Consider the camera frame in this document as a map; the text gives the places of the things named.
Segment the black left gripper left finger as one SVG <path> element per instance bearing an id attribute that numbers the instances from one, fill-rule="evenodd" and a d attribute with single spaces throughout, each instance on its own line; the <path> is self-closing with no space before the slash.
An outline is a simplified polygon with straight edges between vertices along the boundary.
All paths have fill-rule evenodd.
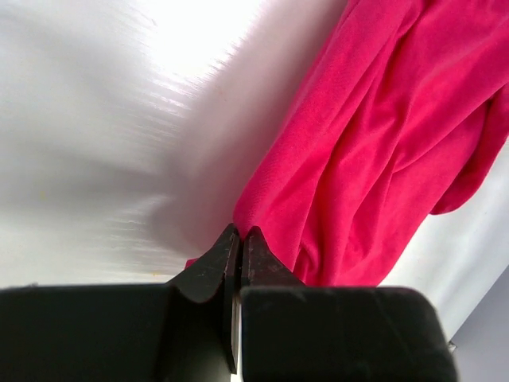
<path id="1" fill-rule="evenodd" d="M 2 380 L 230 380 L 239 250 L 228 226 L 166 283 L 3 289 Z"/>

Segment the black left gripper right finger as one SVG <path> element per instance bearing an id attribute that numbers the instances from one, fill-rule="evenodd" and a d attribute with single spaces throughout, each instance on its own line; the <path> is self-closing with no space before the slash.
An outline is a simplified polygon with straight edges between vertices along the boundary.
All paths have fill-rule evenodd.
<path id="1" fill-rule="evenodd" d="M 455 381 L 436 310 L 405 287 L 310 287 L 270 251 L 243 242 L 245 381 Z"/>

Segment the pink t-shirt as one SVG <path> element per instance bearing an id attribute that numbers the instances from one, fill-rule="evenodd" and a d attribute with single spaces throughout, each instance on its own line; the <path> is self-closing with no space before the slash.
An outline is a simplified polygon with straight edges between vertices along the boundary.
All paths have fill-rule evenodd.
<path id="1" fill-rule="evenodd" d="M 507 2 L 350 1 L 233 222 L 310 286 L 375 286 L 507 136 Z"/>

